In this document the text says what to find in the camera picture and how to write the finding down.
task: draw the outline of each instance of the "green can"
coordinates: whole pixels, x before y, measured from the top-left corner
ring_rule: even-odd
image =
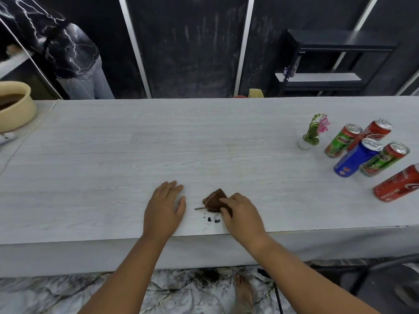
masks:
[[[365,176],[375,176],[386,168],[404,158],[410,153],[410,149],[400,142],[390,142],[380,153],[359,167],[359,171]]]
[[[331,158],[338,157],[361,132],[362,128],[359,125],[347,123],[325,148],[324,153]]]

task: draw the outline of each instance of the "yellow object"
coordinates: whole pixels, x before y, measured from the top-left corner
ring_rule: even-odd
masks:
[[[249,89],[249,98],[265,98],[263,92],[260,89]]]
[[[20,99],[5,109],[2,109],[0,105],[0,133],[10,132],[24,126],[36,115],[36,105],[31,98],[31,88],[27,84],[0,82],[0,101],[2,97],[8,95],[16,95]]]

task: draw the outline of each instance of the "white wood grain tabletop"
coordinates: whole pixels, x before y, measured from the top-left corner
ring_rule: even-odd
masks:
[[[316,113],[329,131],[300,150]],[[395,127],[383,143],[411,154],[376,177],[337,176],[326,145],[378,117]],[[418,118],[418,97],[59,101],[8,146],[20,145],[0,176],[0,244],[138,238],[153,190],[173,179],[187,197],[175,236],[228,233],[194,210],[220,187],[248,196],[269,232],[416,225],[419,191],[382,203],[371,187],[419,162]]]

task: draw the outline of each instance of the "dirt crumbs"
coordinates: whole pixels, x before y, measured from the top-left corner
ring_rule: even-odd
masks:
[[[225,278],[223,278],[223,275],[221,275],[216,268],[211,269],[199,269],[196,271],[194,275],[194,279],[198,285],[200,285],[203,288],[206,288],[210,285],[217,286],[218,283]]]

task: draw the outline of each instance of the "beige bowl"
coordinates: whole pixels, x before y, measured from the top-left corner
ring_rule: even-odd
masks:
[[[31,88],[23,82],[0,82],[0,133],[10,132],[31,121],[36,115]],[[2,109],[5,97],[18,98],[13,105]]]

